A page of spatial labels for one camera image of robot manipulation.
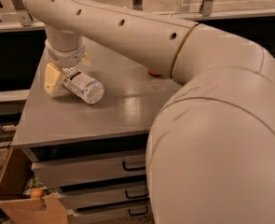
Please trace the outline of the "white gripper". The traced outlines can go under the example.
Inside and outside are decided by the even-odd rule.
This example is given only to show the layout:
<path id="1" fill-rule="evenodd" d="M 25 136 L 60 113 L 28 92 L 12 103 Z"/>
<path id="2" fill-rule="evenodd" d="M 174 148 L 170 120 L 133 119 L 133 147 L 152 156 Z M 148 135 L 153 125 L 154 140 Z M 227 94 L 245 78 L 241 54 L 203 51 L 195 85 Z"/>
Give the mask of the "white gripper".
<path id="1" fill-rule="evenodd" d="M 73 67 L 80 62 L 90 67 L 91 60 L 86 54 L 82 35 L 49 25 L 45 26 L 45 31 L 45 45 L 52 63 L 46 65 L 44 90 L 48 95 L 55 96 L 64 80 L 62 68 Z"/>

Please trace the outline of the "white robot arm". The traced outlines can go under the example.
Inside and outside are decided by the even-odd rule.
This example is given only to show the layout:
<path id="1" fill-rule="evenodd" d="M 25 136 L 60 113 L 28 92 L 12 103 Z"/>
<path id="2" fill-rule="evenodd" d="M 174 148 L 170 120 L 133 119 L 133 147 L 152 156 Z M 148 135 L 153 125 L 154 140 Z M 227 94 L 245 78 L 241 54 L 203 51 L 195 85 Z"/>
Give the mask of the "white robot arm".
<path id="1" fill-rule="evenodd" d="M 172 79 L 149 134 L 156 224 L 275 224 L 275 60 L 253 41 L 193 21 L 91 0 L 23 0 L 55 64 L 78 36 Z"/>

